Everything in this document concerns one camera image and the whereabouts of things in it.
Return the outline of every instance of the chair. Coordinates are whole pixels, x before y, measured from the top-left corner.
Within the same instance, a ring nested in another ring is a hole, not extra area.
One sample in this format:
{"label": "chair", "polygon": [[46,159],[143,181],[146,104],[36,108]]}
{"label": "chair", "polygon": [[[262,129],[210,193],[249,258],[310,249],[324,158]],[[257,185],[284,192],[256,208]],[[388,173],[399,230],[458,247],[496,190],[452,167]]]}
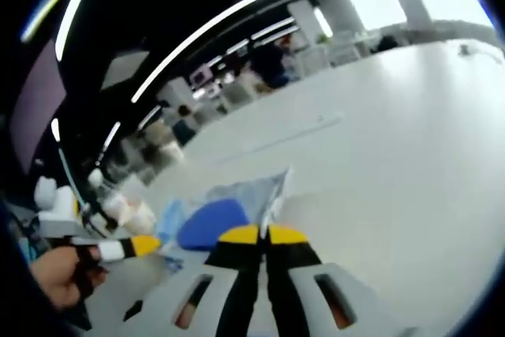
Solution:
{"label": "chair", "polygon": [[301,51],[297,54],[297,61],[302,77],[309,77],[330,67],[325,47],[311,47]]}
{"label": "chair", "polygon": [[228,112],[237,110],[254,101],[255,97],[239,83],[228,84],[221,91],[221,99]]}

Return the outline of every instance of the blue cloth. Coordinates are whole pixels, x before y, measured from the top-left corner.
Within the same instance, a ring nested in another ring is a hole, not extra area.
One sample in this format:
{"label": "blue cloth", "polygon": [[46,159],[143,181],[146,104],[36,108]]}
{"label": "blue cloth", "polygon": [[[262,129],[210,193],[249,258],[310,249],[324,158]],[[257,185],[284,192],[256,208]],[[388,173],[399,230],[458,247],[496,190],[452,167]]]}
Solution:
{"label": "blue cloth", "polygon": [[27,238],[20,238],[18,241],[19,248],[27,263],[31,263],[37,259],[36,251],[30,246]]}
{"label": "blue cloth", "polygon": [[188,144],[196,136],[196,132],[189,128],[184,120],[172,125],[172,132],[174,132],[174,136],[181,146]]}
{"label": "blue cloth", "polygon": [[287,170],[282,173],[231,185],[217,185],[205,194],[205,203],[221,199],[235,199],[243,208],[249,223],[261,223],[272,194],[282,190]]}
{"label": "blue cloth", "polygon": [[170,272],[170,274],[175,274],[180,272],[184,268],[184,261],[178,260],[177,258],[173,258],[172,256],[165,257],[166,268]]}
{"label": "blue cloth", "polygon": [[177,236],[179,228],[184,224],[184,204],[180,200],[175,200],[168,204],[161,215],[161,219],[156,224],[156,237],[163,244],[171,241]]}
{"label": "blue cloth", "polygon": [[221,234],[247,224],[244,208],[235,199],[213,201],[186,221],[178,233],[178,244],[183,249],[212,250]]}
{"label": "blue cloth", "polygon": [[290,83],[290,78],[285,73],[282,73],[267,81],[267,86],[276,90],[286,86],[288,83]]}

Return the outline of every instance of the yellow tape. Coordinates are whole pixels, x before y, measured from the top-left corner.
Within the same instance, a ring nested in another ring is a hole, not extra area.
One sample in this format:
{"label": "yellow tape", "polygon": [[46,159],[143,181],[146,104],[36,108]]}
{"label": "yellow tape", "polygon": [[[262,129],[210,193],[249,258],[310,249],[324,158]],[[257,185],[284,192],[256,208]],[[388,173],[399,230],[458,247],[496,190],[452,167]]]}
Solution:
{"label": "yellow tape", "polygon": [[251,244],[255,245],[258,241],[259,227],[255,224],[249,224],[244,227],[236,227],[221,234],[219,242],[229,242],[232,244]]}
{"label": "yellow tape", "polygon": [[155,252],[161,246],[161,240],[152,236],[132,237],[133,250],[136,256],[145,256]]}
{"label": "yellow tape", "polygon": [[268,230],[270,231],[270,241],[274,245],[309,242],[307,236],[302,232],[292,230],[288,227],[272,224],[268,226]]}
{"label": "yellow tape", "polygon": [[73,197],[73,211],[76,214],[77,219],[82,221],[79,214],[79,201],[77,201],[77,198],[74,195],[74,193],[72,193],[72,197]]}

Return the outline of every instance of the white table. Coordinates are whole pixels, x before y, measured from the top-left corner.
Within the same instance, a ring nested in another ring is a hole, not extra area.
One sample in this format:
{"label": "white table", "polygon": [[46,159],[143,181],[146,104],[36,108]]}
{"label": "white table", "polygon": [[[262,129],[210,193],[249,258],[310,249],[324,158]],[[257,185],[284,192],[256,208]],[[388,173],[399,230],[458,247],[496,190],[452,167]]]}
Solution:
{"label": "white table", "polygon": [[505,246],[505,68],[460,43],[325,70],[209,125],[152,183],[152,207],[292,166],[282,221],[441,335]]}

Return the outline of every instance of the black ceiling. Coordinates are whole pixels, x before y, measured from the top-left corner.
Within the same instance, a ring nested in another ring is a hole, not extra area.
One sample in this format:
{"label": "black ceiling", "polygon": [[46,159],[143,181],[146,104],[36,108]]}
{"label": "black ceiling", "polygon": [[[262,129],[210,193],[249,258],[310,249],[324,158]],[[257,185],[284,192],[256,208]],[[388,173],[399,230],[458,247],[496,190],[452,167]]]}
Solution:
{"label": "black ceiling", "polygon": [[[25,52],[31,50],[30,59],[44,41],[56,36],[68,1],[62,0],[54,8],[32,47],[24,47]],[[283,3],[286,0],[260,0],[235,13],[184,51],[163,71],[141,101],[131,104],[129,100],[140,84],[181,41],[238,1],[82,0],[60,62],[68,97],[58,112],[62,140],[65,139],[76,160],[97,155],[116,121],[122,122],[116,140],[120,140],[120,135],[131,133],[150,111],[157,89],[168,78],[187,75],[241,39],[289,16]],[[26,19],[37,2],[27,0],[28,13],[20,12],[20,19]],[[114,57],[138,49],[148,51],[149,56],[136,74],[100,92]]]}

